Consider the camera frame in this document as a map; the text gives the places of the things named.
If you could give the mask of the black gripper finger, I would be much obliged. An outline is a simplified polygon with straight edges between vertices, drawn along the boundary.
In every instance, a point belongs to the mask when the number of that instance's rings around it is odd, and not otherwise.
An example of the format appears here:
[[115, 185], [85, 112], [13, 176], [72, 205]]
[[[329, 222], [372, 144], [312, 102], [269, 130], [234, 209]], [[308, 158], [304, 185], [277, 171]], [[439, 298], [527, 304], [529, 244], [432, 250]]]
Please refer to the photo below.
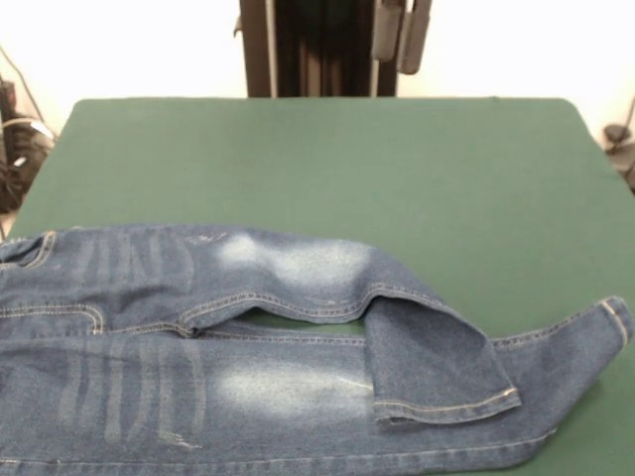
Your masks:
[[401, 25], [399, 1], [380, 1], [374, 15], [372, 57], [391, 60], [394, 57]]
[[403, 19], [399, 45], [401, 74], [416, 74], [420, 70], [429, 23], [430, 0], [414, 1]]

